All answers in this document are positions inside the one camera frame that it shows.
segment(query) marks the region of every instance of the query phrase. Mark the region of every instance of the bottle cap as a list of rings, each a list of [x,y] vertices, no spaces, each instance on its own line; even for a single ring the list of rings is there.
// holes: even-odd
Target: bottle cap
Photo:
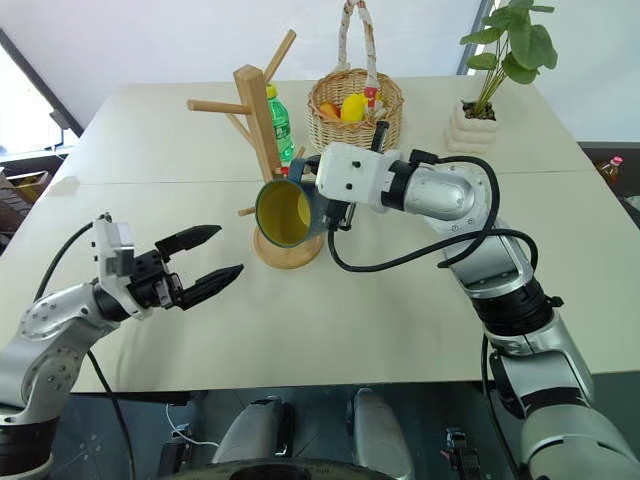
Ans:
[[[268,83],[267,84],[267,98],[269,100],[271,100],[276,95],[278,95],[278,89],[276,88],[275,85],[272,85],[271,83]]]

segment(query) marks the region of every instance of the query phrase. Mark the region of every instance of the white cable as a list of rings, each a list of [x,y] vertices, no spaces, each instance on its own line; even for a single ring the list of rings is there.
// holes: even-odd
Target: white cable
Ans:
[[[187,442],[189,443],[193,443],[194,445],[213,445],[216,448],[220,447],[219,443],[216,442],[198,442],[197,440],[194,440],[193,438],[189,438],[186,435],[184,435],[182,432],[178,431],[178,429],[176,428],[176,426],[173,424],[173,422],[171,421],[171,417],[169,416],[169,404],[167,403],[167,405],[165,406],[165,412],[167,414],[167,421],[169,422],[169,425],[171,425],[171,431],[173,433],[177,433],[178,435],[180,435],[182,438],[184,438]]]

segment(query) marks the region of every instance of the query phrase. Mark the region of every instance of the mug handle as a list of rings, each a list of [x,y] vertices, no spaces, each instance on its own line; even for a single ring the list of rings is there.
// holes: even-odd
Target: mug handle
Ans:
[[[318,172],[318,165],[320,164],[320,155],[312,155],[309,158],[294,158],[289,166],[288,178],[292,182],[300,183],[302,181],[302,174],[304,173],[305,165],[311,167],[311,171]]]

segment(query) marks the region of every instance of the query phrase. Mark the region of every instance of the wooden mug tree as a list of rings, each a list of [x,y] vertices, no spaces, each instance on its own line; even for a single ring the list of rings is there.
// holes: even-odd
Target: wooden mug tree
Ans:
[[[238,95],[242,102],[240,105],[206,100],[187,101],[187,108],[191,111],[216,112],[227,115],[233,126],[255,150],[265,183],[281,177],[280,155],[269,111],[266,85],[273,78],[295,38],[296,32],[289,30],[264,73],[253,65],[245,65],[233,72]],[[237,115],[246,117],[248,129]],[[296,157],[301,157],[303,153],[304,147],[298,151]],[[240,210],[238,214],[244,216],[254,212],[255,208],[251,207]],[[267,265],[276,268],[290,269],[306,265],[320,252],[323,243],[322,236],[318,235],[296,247],[280,248],[269,242],[258,227],[253,234],[253,247],[256,254]]]

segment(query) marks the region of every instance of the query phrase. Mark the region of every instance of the yellow fruit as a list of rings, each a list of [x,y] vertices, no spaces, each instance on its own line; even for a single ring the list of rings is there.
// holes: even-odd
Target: yellow fruit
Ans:
[[[340,120],[340,110],[331,102],[324,102],[319,107],[320,111],[332,120]]]
[[[364,93],[352,93],[342,102],[342,111],[340,112],[340,120],[345,123],[355,123],[364,117],[364,107],[366,100]]]

